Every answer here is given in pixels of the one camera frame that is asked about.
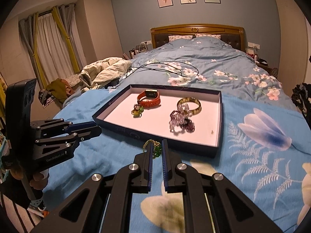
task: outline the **box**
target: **box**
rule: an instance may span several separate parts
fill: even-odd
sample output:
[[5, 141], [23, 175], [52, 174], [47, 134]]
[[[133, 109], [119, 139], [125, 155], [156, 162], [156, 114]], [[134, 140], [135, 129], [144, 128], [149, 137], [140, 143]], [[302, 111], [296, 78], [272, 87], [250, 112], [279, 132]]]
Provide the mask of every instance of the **box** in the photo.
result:
[[[158, 90], [161, 104], [156, 108], [145, 108], [141, 117], [134, 118], [131, 111], [137, 104], [137, 96], [145, 89]], [[201, 102], [202, 111], [190, 117], [195, 131], [188, 133], [176, 127], [174, 133], [170, 132], [170, 113], [177, 109], [178, 100], [184, 97], [194, 97]], [[195, 103], [188, 104], [190, 109], [197, 108]], [[169, 148], [201, 156], [215, 157], [222, 142], [223, 105], [221, 92], [215, 90], [129, 85], [102, 106], [93, 119], [104, 129], [144, 142], [167, 139]]]

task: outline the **gray curtain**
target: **gray curtain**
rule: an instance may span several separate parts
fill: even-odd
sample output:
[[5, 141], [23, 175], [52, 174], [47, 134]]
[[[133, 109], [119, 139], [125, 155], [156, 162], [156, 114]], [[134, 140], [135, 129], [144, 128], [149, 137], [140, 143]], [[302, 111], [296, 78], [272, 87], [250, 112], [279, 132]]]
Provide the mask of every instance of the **gray curtain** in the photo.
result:
[[78, 66], [82, 70], [83, 65], [82, 65], [82, 62], [80, 60], [76, 44], [74, 43], [73, 38], [72, 38], [72, 21], [73, 21], [74, 9], [75, 9], [74, 3], [70, 3], [66, 6], [63, 4], [60, 7], [56, 7], [57, 13], [63, 22], [63, 25], [66, 29], [66, 32], [67, 32], [68, 36], [70, 36], [70, 41], [71, 41], [71, 44], [73, 46], [73, 51], [76, 55]]
[[36, 27], [36, 13], [30, 15], [27, 19], [22, 19], [18, 22], [18, 28], [20, 31], [21, 39], [25, 42], [28, 53], [30, 56], [30, 60], [32, 63], [32, 67], [34, 69], [35, 75], [38, 80], [38, 84], [40, 89], [44, 89], [42, 80], [40, 78], [40, 74], [38, 71], [38, 67], [35, 60], [35, 27]]

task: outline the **human hand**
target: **human hand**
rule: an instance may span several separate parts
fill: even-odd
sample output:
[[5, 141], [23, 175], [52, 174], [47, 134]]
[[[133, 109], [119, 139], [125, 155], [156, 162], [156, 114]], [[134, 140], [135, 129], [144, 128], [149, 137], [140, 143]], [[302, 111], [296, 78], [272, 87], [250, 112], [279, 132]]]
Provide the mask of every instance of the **human hand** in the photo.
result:
[[[14, 168], [10, 169], [12, 176], [17, 179], [21, 180], [24, 177], [23, 170], [20, 166], [15, 166]], [[33, 178], [30, 180], [29, 185], [36, 190], [43, 190], [48, 184], [49, 174], [44, 179], [44, 175], [42, 173], [35, 173], [33, 174]]]

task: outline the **wooden headboard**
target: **wooden headboard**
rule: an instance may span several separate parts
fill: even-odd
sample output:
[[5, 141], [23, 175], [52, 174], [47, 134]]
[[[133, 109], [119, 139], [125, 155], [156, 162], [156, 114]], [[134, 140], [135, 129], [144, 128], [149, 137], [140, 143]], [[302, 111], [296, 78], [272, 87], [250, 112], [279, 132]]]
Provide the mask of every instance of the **wooden headboard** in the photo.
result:
[[169, 42], [172, 35], [195, 35], [196, 33], [218, 34], [220, 39], [233, 48], [245, 51], [244, 29], [242, 27], [220, 24], [179, 24], [152, 28], [151, 40], [153, 48]]

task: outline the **bed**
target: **bed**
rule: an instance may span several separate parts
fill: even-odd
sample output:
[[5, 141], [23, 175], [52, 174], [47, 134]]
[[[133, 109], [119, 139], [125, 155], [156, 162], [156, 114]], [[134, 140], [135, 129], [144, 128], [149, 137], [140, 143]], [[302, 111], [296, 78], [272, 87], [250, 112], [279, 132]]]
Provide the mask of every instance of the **bed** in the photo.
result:
[[[169, 42], [172, 35], [217, 34]], [[55, 118], [91, 121], [129, 84], [171, 85], [222, 91], [224, 135], [214, 159], [180, 153], [199, 172], [223, 173], [284, 232], [297, 228], [311, 203], [311, 131], [282, 84], [245, 54], [244, 30], [225, 25], [174, 25], [151, 29], [154, 49], [136, 56], [120, 83], [90, 90]], [[144, 142], [103, 130], [73, 159], [50, 169], [48, 209], [60, 204], [94, 173], [110, 175], [133, 162]], [[181, 194], [164, 191], [161, 157], [154, 159], [151, 192], [133, 195], [130, 232], [184, 232]]]

